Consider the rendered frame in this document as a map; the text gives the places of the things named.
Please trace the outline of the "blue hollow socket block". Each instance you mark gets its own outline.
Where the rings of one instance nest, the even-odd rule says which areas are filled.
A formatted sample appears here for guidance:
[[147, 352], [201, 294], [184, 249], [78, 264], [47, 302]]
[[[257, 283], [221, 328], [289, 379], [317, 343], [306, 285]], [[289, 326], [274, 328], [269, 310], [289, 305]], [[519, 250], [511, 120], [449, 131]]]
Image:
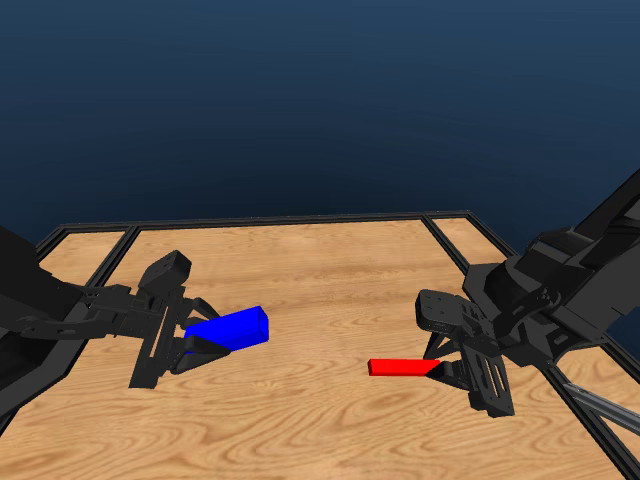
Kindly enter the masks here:
[[269, 341], [269, 319], [260, 306], [201, 320], [186, 328], [184, 337], [195, 336], [237, 351]]

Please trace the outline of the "thin red peg bar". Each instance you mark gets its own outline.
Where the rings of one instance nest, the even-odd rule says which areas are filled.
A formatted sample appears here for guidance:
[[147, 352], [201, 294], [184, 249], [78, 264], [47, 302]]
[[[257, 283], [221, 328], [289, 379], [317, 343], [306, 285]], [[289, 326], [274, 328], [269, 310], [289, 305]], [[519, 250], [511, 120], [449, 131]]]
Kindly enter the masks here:
[[424, 377], [439, 364], [437, 359], [373, 358], [368, 360], [367, 368], [370, 376]]

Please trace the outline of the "grey metal strut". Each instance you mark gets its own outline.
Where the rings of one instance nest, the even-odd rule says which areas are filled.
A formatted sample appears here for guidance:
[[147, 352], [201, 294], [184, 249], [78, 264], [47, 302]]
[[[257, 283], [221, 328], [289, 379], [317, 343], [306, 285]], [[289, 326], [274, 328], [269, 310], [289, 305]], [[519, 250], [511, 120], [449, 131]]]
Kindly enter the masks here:
[[600, 417], [604, 417], [616, 425], [640, 436], [640, 414], [596, 395], [578, 385], [566, 383], [564, 384], [564, 388], [575, 401], [584, 407], [596, 412]]

